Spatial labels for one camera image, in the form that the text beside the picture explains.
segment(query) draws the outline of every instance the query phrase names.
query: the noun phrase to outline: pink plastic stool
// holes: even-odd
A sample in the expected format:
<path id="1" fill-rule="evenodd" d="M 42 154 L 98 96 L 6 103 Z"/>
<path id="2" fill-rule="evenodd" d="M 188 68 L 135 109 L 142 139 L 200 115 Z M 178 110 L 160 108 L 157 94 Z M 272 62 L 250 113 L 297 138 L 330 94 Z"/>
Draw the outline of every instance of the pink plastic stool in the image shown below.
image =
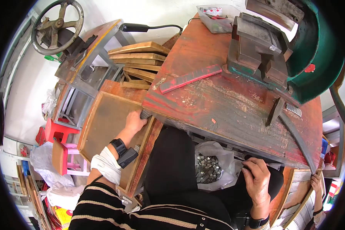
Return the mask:
<path id="1" fill-rule="evenodd" d="M 68 162 L 68 154 L 71 154 L 71 160 Z M 83 162 L 83 171 L 77 171 L 80 169 L 79 164 L 74 163 L 74 155 L 79 154 L 76 144 L 62 144 L 55 140 L 53 145 L 53 166 L 60 175 L 70 174 L 77 176 L 88 176 L 87 161 Z"/>
<path id="2" fill-rule="evenodd" d="M 46 128 L 45 128 L 45 138 L 47 141 L 50 141 L 51 143 L 54 143 L 54 136 L 59 139 L 61 138 L 60 135 L 57 135 L 57 133 L 63 133 L 61 143 L 66 143 L 69 133 L 77 134 L 79 133 L 79 130 L 76 130 L 75 128 L 70 128 L 67 126 L 62 126 L 60 124 L 56 124 L 53 122 L 51 118 L 47 119 Z"/>

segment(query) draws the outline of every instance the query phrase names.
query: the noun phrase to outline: red painted wooden table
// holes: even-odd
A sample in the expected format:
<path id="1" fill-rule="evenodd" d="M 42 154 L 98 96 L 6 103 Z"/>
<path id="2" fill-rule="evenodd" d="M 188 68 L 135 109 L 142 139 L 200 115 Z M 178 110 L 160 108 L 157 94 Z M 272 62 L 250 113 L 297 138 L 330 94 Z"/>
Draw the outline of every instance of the red painted wooden table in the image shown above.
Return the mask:
<path id="1" fill-rule="evenodd" d="M 307 168 L 303 154 L 280 120 L 265 126 L 278 96 L 253 81 L 222 72 L 161 93 L 159 85 L 166 80 L 206 66 L 226 64 L 230 39 L 231 34 L 212 34 L 200 20 L 192 20 L 171 49 L 142 106 L 166 124 L 264 158 Z M 322 142 L 320 98 L 300 108 L 302 117 L 286 109 L 284 112 L 302 135 L 317 166 Z"/>

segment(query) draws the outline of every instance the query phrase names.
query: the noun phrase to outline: bag of metal pieces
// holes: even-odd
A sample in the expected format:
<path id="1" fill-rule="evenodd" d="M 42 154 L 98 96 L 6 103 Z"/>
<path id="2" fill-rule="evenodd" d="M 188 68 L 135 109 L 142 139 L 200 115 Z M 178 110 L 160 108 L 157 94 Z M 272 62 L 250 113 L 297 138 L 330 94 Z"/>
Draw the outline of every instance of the bag of metal pieces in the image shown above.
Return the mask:
<path id="1" fill-rule="evenodd" d="M 195 146 L 195 168 L 198 189 L 215 191 L 236 181 L 232 151 L 224 150 L 216 141 Z"/>

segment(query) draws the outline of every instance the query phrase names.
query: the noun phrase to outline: striped sweater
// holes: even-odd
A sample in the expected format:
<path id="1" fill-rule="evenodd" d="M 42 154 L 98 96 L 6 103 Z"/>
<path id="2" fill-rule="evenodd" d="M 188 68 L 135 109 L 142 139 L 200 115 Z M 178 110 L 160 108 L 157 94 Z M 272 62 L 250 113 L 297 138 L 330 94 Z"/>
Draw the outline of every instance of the striped sweater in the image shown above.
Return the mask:
<path id="1" fill-rule="evenodd" d="M 120 197 L 109 186 L 87 186 L 73 211 L 69 230 L 76 229 L 232 229 L 205 212 L 182 205 L 150 205 L 127 214 Z"/>

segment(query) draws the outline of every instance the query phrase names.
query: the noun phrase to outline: black pants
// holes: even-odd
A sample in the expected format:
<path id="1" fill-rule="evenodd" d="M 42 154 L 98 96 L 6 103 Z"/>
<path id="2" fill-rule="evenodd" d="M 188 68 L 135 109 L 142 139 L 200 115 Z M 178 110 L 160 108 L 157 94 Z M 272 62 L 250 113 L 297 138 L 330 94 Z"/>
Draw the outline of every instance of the black pants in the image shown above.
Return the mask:
<path id="1" fill-rule="evenodd" d="M 173 127 L 162 130 L 149 160 L 144 188 L 147 200 L 152 205 L 186 205 L 225 222 L 230 222 L 230 219 L 227 220 L 222 209 L 226 209 L 225 212 L 232 218 L 237 213 L 249 212 L 253 205 L 242 172 L 234 186 L 211 193 L 198 191 L 194 142 L 184 131 Z M 273 200 L 280 191 L 284 178 L 281 172 L 271 167 L 268 169 L 271 173 L 268 193 Z"/>

